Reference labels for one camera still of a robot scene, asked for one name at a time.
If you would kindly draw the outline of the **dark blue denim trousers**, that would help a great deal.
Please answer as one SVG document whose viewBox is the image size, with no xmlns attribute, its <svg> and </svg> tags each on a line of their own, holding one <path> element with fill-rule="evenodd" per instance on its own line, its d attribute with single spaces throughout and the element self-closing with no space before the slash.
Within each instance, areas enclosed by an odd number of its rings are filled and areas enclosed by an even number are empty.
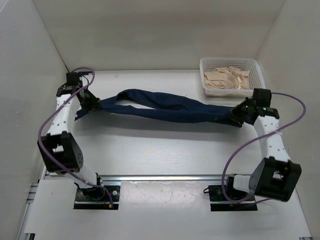
<svg viewBox="0 0 320 240">
<path fill-rule="evenodd" d="M 217 123 L 242 127 L 231 117 L 232 107 L 204 104 L 185 96 L 126 89 L 98 102 L 98 111 L 173 123 Z"/>
</svg>

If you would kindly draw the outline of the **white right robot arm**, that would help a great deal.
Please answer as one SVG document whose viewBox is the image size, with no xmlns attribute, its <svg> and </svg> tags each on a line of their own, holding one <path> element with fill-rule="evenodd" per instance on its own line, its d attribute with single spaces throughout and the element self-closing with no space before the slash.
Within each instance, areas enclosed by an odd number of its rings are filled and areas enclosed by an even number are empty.
<svg viewBox="0 0 320 240">
<path fill-rule="evenodd" d="M 230 200 L 253 195 L 287 202 L 301 176 L 302 168 L 293 163 L 283 144 L 279 114 L 270 100 L 246 98 L 231 110 L 240 123 L 253 125 L 261 151 L 261 162 L 251 175 L 229 177 L 224 193 Z"/>
</svg>

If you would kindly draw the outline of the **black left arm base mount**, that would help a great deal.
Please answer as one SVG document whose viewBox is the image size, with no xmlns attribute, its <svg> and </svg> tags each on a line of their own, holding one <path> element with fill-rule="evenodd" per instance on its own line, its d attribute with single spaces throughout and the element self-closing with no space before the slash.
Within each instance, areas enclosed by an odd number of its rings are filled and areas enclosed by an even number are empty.
<svg viewBox="0 0 320 240">
<path fill-rule="evenodd" d="M 107 189 L 101 188 L 80 188 L 77 184 L 76 193 L 74 197 L 73 208 L 75 210 L 118 210 L 121 183 L 109 182 L 100 179 L 100 183 Z"/>
</svg>

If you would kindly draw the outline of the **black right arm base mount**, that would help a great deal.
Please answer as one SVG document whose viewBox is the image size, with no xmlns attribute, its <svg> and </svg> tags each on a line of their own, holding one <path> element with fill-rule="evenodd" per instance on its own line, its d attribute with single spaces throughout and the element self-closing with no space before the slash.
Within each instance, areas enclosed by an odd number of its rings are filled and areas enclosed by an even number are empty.
<svg viewBox="0 0 320 240">
<path fill-rule="evenodd" d="M 233 185 L 234 177 L 226 177 L 224 187 L 227 196 L 233 201 L 240 201 L 244 199 L 247 196 L 247 193 L 234 189 Z M 258 210 L 254 196 L 250 195 L 250 197 L 240 203 L 229 201 L 223 194 L 222 186 L 217 183 L 208 185 L 208 187 L 203 190 L 203 194 L 209 196 L 211 212 L 253 212 Z"/>
</svg>

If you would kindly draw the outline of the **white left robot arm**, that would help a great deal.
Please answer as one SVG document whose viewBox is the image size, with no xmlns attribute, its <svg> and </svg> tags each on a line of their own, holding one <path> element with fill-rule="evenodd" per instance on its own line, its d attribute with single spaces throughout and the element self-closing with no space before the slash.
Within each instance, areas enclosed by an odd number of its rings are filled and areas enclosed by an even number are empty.
<svg viewBox="0 0 320 240">
<path fill-rule="evenodd" d="M 72 130 L 80 107 L 92 110 L 95 96 L 79 83 L 63 84 L 56 93 L 56 110 L 40 127 L 37 145 L 48 172 L 65 176 L 93 200 L 105 194 L 98 173 L 84 163 L 84 155 Z"/>
</svg>

